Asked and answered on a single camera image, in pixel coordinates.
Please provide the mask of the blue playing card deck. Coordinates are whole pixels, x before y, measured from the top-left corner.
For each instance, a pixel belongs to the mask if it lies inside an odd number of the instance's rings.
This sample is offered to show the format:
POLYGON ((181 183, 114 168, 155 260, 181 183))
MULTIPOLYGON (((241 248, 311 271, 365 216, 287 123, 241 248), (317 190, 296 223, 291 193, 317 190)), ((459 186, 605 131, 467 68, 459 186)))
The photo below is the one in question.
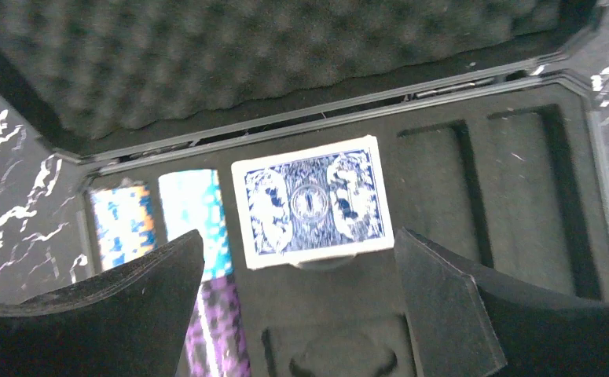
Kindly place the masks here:
POLYGON ((249 269, 394 246, 379 145, 372 135, 236 161, 231 172, 249 269))

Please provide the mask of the purple poker chip stack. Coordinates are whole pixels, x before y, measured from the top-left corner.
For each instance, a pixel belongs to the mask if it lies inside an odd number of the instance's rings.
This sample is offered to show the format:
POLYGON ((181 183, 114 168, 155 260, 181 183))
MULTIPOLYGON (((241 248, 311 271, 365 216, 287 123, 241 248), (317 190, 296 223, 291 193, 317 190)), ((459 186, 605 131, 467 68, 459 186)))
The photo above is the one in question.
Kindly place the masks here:
POLYGON ((240 300, 232 274, 200 285, 178 376, 249 376, 240 300))

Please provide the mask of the black poker set case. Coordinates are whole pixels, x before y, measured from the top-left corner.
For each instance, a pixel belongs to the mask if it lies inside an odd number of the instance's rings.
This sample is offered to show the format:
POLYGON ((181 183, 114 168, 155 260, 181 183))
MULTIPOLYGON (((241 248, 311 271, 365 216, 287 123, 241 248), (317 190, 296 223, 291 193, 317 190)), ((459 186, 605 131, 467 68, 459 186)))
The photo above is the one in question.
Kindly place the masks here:
MULTIPOLYGON (((96 276, 90 193, 218 171, 249 376, 420 376, 394 246, 246 266, 231 166, 366 135, 401 229, 609 302, 591 82, 544 66, 606 1, 0 1, 0 161, 48 152, 0 216, 0 304, 96 276)), ((0 199, 9 190, 0 182, 0 199)))

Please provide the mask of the teal poker chip stack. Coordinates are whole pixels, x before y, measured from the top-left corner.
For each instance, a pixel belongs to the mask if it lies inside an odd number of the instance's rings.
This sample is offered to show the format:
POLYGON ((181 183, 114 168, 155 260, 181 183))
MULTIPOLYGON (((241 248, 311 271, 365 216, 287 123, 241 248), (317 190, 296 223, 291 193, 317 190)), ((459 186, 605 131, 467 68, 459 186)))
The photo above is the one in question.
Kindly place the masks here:
POLYGON ((167 239, 196 230, 204 243, 203 281, 233 272, 218 171, 182 170, 158 178, 167 239))

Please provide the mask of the orange blue poker chip stack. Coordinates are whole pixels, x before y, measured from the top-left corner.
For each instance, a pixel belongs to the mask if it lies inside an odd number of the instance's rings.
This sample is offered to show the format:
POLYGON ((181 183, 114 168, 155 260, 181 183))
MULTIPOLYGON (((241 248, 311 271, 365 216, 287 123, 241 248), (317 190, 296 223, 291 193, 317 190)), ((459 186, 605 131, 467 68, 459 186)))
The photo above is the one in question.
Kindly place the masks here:
POLYGON ((156 248, 151 191, 145 184, 90 193, 100 267, 107 271, 156 248))

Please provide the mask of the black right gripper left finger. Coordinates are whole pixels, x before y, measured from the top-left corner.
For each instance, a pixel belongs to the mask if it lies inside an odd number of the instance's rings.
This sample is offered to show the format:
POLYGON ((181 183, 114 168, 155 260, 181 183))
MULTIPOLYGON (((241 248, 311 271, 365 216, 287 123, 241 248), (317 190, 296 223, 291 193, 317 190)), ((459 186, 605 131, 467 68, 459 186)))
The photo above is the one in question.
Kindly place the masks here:
POLYGON ((187 232, 86 280, 0 304, 0 376, 173 376, 204 270, 187 232))

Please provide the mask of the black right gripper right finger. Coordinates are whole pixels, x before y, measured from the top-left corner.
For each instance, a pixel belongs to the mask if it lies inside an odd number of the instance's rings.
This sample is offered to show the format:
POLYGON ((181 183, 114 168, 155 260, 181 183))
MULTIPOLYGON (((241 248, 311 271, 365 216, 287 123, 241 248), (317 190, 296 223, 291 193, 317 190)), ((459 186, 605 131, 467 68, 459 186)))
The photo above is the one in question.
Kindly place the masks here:
POLYGON ((517 280, 398 231, 420 376, 609 376, 609 302, 517 280))

